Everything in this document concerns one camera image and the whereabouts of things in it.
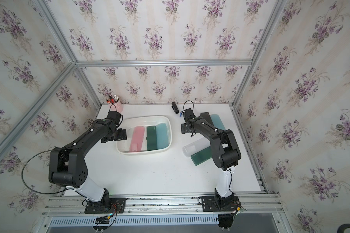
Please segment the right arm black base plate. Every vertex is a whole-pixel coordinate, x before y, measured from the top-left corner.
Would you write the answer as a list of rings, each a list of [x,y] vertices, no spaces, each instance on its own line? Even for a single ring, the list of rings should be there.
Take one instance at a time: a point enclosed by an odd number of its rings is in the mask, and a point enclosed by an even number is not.
[[[241,202],[237,195],[232,194],[226,198],[219,196],[201,196],[198,202],[203,212],[229,212],[236,213],[241,209]]]

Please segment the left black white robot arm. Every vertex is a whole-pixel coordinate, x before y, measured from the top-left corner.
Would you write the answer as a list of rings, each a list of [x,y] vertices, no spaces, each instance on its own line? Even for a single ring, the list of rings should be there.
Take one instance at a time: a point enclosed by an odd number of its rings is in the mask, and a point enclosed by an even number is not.
[[[85,156],[98,142],[126,140],[126,130],[120,128],[122,121],[121,113],[109,111],[106,118],[96,119],[76,140],[62,148],[51,150],[49,182],[73,188],[90,203],[109,206],[109,192],[88,176]]]

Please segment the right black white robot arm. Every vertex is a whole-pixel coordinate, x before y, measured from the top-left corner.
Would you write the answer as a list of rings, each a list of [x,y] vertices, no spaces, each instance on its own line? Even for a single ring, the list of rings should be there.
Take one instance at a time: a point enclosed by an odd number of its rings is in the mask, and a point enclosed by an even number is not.
[[[233,173],[241,159],[241,152],[233,131],[222,130],[201,116],[196,116],[191,108],[181,112],[184,123],[182,134],[201,134],[210,143],[214,164],[222,171],[214,191],[214,201],[218,208],[236,203],[237,195],[232,191]]]

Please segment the pink pencil case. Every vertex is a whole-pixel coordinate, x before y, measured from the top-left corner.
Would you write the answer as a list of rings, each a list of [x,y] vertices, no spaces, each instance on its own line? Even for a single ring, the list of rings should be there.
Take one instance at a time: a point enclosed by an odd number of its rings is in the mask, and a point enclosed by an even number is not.
[[[144,133],[145,133],[144,126],[137,126],[134,128],[129,152],[141,152],[143,141],[144,141]]]

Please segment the white plastic storage box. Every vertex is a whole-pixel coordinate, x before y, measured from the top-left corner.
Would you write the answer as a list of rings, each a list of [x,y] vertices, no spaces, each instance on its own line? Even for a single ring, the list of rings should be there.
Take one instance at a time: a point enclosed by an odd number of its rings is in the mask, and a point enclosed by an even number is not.
[[[152,151],[147,151],[147,140],[146,133],[148,126],[157,126],[160,123],[165,123],[168,127],[169,145],[164,149],[157,149]],[[137,126],[144,126],[144,140],[141,152],[129,152],[130,143],[133,135],[134,128]],[[144,117],[134,117],[128,118],[123,121],[122,128],[126,129],[127,140],[117,142],[117,151],[124,155],[144,155],[164,152],[168,150],[172,144],[172,127],[169,118],[165,116],[144,116]]]

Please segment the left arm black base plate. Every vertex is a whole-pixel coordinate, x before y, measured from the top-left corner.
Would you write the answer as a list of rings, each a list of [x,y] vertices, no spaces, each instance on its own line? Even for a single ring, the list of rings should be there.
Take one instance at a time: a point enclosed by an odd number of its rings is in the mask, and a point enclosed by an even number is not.
[[[85,214],[112,214],[124,212],[126,198],[110,198],[107,204],[94,203],[87,201],[84,213]]]

